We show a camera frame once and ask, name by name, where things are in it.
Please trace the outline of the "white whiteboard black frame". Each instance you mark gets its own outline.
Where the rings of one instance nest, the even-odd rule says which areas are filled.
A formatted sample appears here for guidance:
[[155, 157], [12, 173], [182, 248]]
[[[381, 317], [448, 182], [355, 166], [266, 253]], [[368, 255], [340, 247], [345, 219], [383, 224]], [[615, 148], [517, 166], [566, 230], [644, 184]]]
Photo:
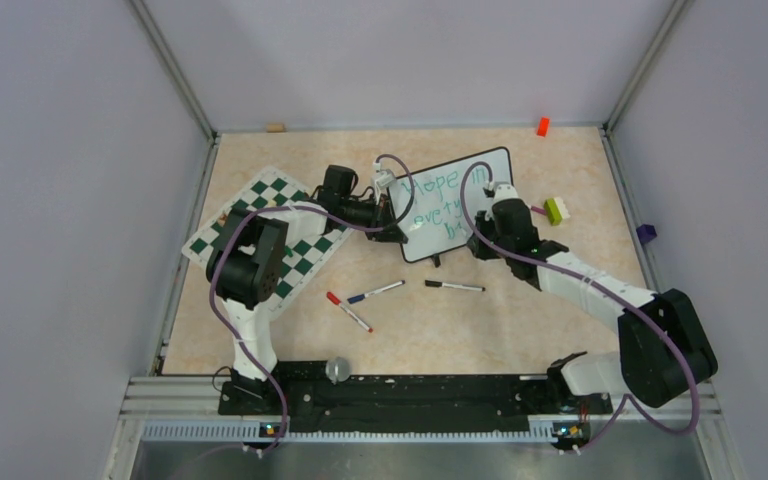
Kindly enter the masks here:
[[497, 147], [452, 160], [399, 177], [388, 187], [393, 212], [410, 212], [399, 223], [408, 238], [401, 245], [403, 259], [415, 263], [437, 254], [463, 247], [469, 229], [461, 206], [460, 188], [465, 184], [465, 199], [472, 215], [491, 208], [493, 200], [484, 193], [489, 181], [511, 184], [510, 152]]

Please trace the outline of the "green white chess mat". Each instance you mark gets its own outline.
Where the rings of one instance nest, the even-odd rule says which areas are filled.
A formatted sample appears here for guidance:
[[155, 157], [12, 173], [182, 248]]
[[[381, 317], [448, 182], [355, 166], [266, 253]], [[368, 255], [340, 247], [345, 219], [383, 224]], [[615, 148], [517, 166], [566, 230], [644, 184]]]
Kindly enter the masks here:
[[[312, 213], [307, 193], [266, 167], [185, 243], [182, 254], [205, 271], [209, 303], [218, 297], [228, 321], [237, 310], [277, 319], [351, 234], [343, 226], [322, 234], [327, 218]], [[224, 227], [217, 224], [222, 214]]]

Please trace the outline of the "blue cap marker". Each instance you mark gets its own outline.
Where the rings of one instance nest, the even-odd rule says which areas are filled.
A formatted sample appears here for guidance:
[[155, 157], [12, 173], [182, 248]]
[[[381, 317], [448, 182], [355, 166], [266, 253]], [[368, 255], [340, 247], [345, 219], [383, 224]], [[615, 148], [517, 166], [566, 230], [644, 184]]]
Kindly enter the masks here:
[[347, 299], [347, 302], [349, 304], [356, 304], [356, 303], [359, 303], [359, 302], [361, 302], [361, 301], [363, 301], [363, 300], [365, 300], [365, 299], [367, 299], [369, 297], [372, 297], [372, 296], [375, 296], [375, 295], [379, 295], [379, 294], [387, 292], [389, 290], [401, 287], [404, 284], [405, 284], [404, 280], [399, 280], [399, 281], [393, 282], [391, 284], [388, 284], [388, 285], [385, 285], [385, 286], [382, 286], [382, 287], [378, 287], [378, 288], [373, 289], [371, 291], [368, 291], [368, 292], [365, 292], [365, 293], [361, 293], [361, 294], [349, 297]]

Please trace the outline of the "wooden cork piece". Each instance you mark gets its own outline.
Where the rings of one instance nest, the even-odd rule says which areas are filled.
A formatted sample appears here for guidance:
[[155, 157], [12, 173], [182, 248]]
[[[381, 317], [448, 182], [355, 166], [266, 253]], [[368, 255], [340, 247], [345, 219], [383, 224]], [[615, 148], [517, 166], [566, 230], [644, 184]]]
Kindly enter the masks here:
[[284, 133], [287, 131], [287, 128], [283, 123], [269, 123], [266, 125], [265, 130], [267, 133]]

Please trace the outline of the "green white toy brick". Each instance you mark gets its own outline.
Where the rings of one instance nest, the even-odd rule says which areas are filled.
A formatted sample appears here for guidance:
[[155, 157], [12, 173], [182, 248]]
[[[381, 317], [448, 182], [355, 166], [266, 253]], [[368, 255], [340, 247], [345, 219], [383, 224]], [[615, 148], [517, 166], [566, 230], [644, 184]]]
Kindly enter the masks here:
[[552, 226], [561, 225], [571, 218], [568, 207], [560, 197], [551, 197], [544, 201], [544, 210], [547, 220]]

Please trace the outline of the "orange toy block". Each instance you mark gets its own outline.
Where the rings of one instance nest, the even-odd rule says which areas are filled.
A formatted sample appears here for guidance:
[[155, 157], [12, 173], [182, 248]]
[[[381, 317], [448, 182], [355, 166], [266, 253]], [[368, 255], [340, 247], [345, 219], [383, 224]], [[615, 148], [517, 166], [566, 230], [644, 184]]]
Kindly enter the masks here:
[[542, 117], [539, 121], [536, 134], [539, 137], [545, 137], [548, 134], [551, 125], [551, 119], [549, 117]]

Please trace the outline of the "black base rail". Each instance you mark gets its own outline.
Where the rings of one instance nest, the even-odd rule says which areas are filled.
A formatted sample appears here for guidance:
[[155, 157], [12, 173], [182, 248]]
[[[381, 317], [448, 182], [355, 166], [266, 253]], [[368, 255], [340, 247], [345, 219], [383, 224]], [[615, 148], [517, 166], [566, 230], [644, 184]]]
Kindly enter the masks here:
[[285, 361], [274, 381], [232, 374], [224, 416], [288, 417], [292, 433], [525, 432], [530, 417], [609, 414], [607, 394], [574, 396], [551, 375], [351, 375], [333, 382], [323, 361]]

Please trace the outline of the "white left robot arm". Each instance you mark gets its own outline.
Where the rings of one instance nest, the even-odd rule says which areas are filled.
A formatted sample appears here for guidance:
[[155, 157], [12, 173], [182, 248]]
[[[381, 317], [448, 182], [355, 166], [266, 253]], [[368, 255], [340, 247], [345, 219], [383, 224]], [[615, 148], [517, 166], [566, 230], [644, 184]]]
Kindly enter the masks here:
[[406, 215], [393, 213], [386, 192], [394, 173], [376, 165], [369, 195], [355, 193], [357, 179], [354, 170], [330, 165], [312, 194], [280, 206], [233, 207], [227, 215], [206, 267], [209, 302], [234, 343], [228, 384], [257, 413], [274, 410], [281, 397], [280, 386], [270, 379], [277, 355], [266, 303], [278, 289], [286, 247], [339, 226], [354, 226], [372, 241], [407, 241], [397, 225]]

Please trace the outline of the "red cap marker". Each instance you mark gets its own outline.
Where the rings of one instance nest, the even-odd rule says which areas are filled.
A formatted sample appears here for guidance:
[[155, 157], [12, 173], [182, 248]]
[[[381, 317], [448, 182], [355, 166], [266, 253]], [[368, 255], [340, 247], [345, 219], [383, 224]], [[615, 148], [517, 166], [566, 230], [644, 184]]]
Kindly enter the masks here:
[[372, 333], [374, 329], [365, 322], [358, 314], [352, 311], [345, 302], [339, 299], [334, 293], [327, 292], [326, 298], [335, 306], [345, 312], [357, 325], [364, 329], [367, 333]]

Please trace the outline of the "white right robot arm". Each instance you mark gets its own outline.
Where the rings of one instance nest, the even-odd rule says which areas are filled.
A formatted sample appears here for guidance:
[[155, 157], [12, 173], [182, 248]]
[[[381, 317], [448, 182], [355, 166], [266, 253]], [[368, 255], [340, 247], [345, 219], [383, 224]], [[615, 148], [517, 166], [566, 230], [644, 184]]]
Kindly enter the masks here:
[[501, 259], [512, 275], [600, 321], [618, 339], [615, 352], [579, 352], [554, 361], [549, 404], [572, 412], [587, 395], [630, 394], [659, 408], [713, 377], [719, 362], [690, 297], [636, 287], [596, 269], [568, 247], [540, 237], [520, 199], [495, 203], [468, 222], [467, 245], [480, 260]]

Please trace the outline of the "purple toy block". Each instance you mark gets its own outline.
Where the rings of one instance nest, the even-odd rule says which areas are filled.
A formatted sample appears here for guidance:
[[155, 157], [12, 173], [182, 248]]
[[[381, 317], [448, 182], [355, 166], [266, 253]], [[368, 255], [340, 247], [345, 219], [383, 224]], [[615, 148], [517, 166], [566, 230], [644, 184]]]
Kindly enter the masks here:
[[641, 224], [636, 228], [638, 241], [646, 245], [658, 237], [656, 227], [651, 224]]

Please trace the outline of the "grey round knob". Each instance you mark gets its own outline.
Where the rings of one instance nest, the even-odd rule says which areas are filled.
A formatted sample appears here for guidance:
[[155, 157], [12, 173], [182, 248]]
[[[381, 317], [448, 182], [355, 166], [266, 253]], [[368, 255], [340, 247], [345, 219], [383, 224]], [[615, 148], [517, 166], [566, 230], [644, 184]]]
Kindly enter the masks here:
[[350, 362], [343, 357], [335, 357], [326, 362], [326, 377], [332, 384], [346, 381], [351, 376]]

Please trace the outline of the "black cap marker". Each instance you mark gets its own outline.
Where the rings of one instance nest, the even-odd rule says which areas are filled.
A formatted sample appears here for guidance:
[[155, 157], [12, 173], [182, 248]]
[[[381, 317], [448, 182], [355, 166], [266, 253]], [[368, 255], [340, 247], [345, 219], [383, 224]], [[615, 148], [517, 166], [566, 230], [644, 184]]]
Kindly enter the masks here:
[[429, 280], [429, 279], [424, 281], [424, 285], [430, 288], [450, 288], [450, 289], [458, 289], [458, 290], [474, 291], [474, 292], [486, 291], [486, 287], [483, 287], [483, 286], [458, 284], [458, 283], [436, 281], [436, 280]]

